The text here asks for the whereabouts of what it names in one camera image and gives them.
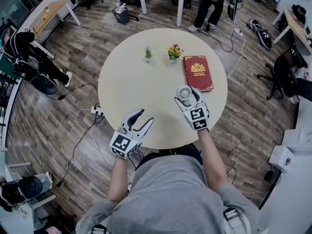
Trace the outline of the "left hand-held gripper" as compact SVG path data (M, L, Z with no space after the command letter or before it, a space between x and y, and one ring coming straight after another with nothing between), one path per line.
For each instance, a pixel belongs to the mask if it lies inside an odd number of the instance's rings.
M115 131L110 142L113 154L123 159L128 159L142 144L142 138L146 135L154 122L154 118L148 119L139 129L132 130L132 126L143 114L144 109L134 110L125 115L121 121L120 128Z

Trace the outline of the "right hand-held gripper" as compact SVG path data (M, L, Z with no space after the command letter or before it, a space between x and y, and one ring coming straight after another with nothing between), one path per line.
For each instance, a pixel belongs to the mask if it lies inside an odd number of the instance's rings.
M205 104L204 95L194 87L191 87L192 94L196 99L196 104L193 106L190 99L179 99L175 97L174 100L180 110L184 114L184 118L191 128L195 131L208 128L209 110Z

